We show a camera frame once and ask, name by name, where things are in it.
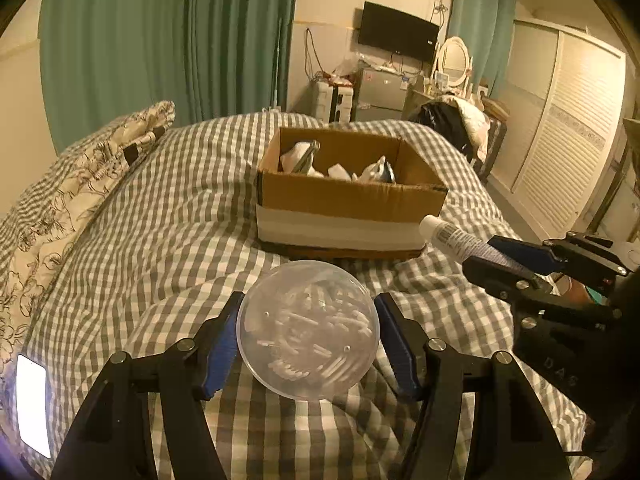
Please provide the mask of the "floral folded blanket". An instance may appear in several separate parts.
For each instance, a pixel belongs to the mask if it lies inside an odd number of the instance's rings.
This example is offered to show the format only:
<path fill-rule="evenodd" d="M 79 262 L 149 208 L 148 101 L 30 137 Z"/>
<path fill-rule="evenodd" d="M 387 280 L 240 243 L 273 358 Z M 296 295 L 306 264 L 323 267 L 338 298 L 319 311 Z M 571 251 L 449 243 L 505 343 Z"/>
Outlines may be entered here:
<path fill-rule="evenodd" d="M 2 379 L 14 369 L 35 312 L 78 238 L 174 120 L 171 101 L 112 120 L 66 148 L 1 220 Z"/>

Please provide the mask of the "white oval vanity mirror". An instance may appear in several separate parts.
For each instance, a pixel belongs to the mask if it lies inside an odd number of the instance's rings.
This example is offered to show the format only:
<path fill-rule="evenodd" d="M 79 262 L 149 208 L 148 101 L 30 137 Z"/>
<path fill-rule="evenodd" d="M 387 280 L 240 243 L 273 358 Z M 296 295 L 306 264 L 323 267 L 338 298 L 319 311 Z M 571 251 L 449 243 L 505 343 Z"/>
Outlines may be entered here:
<path fill-rule="evenodd" d="M 464 40 L 459 36 L 447 38 L 436 56 L 436 81 L 446 90 L 456 91 L 464 87 L 472 72 L 472 56 Z"/>

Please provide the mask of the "white louvered wardrobe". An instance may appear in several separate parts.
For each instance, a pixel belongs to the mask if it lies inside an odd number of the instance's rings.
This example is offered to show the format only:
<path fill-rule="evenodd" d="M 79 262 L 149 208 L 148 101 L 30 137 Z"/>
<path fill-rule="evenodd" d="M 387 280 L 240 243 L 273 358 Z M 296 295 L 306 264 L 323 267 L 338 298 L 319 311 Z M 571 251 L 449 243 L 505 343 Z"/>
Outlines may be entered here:
<path fill-rule="evenodd" d="M 626 55 L 577 29 L 517 20 L 498 95 L 509 110 L 490 180 L 540 238 L 574 228 L 620 123 Z"/>

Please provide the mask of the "black jacket on chair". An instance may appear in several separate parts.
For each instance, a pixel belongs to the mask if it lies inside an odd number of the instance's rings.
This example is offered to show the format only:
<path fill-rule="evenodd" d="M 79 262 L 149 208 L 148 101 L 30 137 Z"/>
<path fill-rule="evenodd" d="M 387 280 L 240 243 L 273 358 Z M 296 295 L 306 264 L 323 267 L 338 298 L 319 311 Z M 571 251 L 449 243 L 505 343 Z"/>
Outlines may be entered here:
<path fill-rule="evenodd" d="M 470 162 L 475 155 L 460 110 L 442 101 L 428 101 L 408 116 L 409 122 L 427 126 L 456 148 Z"/>

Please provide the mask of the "brown cardboard box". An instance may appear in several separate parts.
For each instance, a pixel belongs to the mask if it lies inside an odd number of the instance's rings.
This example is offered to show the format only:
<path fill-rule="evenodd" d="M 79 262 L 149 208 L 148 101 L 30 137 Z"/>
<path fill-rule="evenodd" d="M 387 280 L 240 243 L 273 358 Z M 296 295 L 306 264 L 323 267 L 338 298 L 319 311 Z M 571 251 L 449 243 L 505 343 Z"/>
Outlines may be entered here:
<path fill-rule="evenodd" d="M 314 169 L 323 178 L 285 174 L 280 156 L 297 142 L 320 143 Z M 341 164 L 350 174 L 381 156 L 396 182 L 334 180 Z M 257 169 L 257 237 L 292 258 L 400 259 L 421 255 L 422 219 L 438 216 L 448 188 L 413 145 L 401 138 L 344 130 L 281 127 Z"/>

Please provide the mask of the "clear jar blue label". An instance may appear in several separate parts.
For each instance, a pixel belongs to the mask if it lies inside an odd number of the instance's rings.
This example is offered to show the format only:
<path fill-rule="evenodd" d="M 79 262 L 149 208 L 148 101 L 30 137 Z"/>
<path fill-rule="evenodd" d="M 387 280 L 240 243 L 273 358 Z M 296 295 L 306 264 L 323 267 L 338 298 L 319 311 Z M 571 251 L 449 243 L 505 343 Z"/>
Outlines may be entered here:
<path fill-rule="evenodd" d="M 246 293 L 236 319 L 244 364 L 267 389 L 292 400 L 331 399 L 356 386 L 380 340 L 370 292 L 322 261 L 271 270 Z"/>

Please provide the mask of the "white suitcase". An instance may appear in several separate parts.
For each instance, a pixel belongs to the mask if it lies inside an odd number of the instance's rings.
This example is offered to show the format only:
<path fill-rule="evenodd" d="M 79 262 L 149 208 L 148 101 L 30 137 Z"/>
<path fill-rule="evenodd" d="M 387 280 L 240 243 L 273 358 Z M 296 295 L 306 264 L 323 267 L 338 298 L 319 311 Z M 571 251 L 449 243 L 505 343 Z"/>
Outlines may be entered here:
<path fill-rule="evenodd" d="M 311 115 L 322 122 L 352 120 L 354 87 L 346 79 L 319 79 L 312 84 Z"/>

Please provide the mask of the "green window curtain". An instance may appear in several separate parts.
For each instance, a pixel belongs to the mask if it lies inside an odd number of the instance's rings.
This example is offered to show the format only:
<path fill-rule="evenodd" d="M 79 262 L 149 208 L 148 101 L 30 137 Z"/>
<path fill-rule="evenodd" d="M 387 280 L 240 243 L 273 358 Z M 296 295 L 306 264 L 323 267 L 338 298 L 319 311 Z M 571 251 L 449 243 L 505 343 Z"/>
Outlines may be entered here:
<path fill-rule="evenodd" d="M 500 93 L 508 66 L 518 0 L 452 0 L 448 37 L 460 37 L 473 59 L 472 85 Z"/>

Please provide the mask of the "glowing white phone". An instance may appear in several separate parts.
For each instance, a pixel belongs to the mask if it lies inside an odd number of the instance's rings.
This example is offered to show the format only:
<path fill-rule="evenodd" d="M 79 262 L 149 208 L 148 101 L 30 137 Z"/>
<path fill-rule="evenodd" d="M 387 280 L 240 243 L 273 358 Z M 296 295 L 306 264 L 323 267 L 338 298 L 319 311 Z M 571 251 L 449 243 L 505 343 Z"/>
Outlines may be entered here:
<path fill-rule="evenodd" d="M 17 357 L 15 396 L 21 440 L 43 457 L 50 458 L 47 371 L 22 354 Z"/>

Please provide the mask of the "black wall television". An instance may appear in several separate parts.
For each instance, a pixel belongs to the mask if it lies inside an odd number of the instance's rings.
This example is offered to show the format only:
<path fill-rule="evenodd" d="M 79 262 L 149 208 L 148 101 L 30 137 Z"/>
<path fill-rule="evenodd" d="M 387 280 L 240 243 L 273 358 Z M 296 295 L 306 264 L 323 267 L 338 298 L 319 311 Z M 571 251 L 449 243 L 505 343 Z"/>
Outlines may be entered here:
<path fill-rule="evenodd" d="M 358 30 L 358 44 L 432 64 L 439 27 L 423 18 L 366 1 Z"/>

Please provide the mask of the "silvery foil pouch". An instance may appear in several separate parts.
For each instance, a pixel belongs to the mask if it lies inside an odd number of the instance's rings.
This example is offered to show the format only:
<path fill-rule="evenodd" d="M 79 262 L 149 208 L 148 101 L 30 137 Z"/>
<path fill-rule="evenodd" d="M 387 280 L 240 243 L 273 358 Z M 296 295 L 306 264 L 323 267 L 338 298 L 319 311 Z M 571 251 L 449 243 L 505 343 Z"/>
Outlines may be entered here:
<path fill-rule="evenodd" d="M 362 174 L 355 178 L 358 182 L 378 182 L 393 184 L 396 182 L 393 166 L 381 156 L 376 162 L 363 169 Z"/>

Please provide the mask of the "white puffy coat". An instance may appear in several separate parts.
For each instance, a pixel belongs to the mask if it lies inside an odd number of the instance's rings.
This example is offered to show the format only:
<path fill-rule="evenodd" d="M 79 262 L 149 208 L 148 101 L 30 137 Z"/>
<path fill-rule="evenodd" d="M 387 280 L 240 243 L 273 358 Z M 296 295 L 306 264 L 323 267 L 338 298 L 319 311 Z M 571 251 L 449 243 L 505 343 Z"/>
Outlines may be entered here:
<path fill-rule="evenodd" d="M 488 142 L 490 120 L 479 108 L 467 100 L 457 96 L 453 96 L 452 100 L 456 103 L 472 145 L 479 150 Z"/>

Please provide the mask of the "silver mini fridge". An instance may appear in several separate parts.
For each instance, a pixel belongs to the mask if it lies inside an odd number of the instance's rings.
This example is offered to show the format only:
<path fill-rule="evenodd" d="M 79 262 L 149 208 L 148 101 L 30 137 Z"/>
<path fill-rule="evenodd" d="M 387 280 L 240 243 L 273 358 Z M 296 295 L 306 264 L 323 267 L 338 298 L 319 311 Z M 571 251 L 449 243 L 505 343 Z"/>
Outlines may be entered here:
<path fill-rule="evenodd" d="M 357 77 L 352 118 L 355 122 L 400 119 L 409 84 L 406 75 L 363 68 Z"/>

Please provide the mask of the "white cream tube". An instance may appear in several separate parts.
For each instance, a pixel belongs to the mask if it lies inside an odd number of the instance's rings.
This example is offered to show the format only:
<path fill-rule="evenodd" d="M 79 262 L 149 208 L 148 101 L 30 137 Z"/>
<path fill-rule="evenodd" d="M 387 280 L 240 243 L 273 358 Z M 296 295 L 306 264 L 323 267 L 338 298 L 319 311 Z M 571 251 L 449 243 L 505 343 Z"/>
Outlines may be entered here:
<path fill-rule="evenodd" d="M 469 258 L 476 257 L 512 270 L 525 271 L 524 266 L 503 255 L 484 240 L 441 218 L 428 214 L 420 222 L 419 231 L 428 244 L 454 258 L 457 263 L 462 264 Z"/>

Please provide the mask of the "white socks bundle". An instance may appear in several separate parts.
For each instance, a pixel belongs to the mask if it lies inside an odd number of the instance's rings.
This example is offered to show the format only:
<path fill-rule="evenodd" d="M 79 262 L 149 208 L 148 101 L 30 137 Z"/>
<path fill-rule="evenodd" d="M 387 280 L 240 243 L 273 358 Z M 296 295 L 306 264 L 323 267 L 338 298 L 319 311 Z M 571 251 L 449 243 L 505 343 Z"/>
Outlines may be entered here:
<path fill-rule="evenodd" d="M 314 169 L 314 158 L 320 150 L 316 140 L 297 142 L 289 151 L 280 156 L 280 165 L 285 174 L 323 178 L 324 174 Z"/>

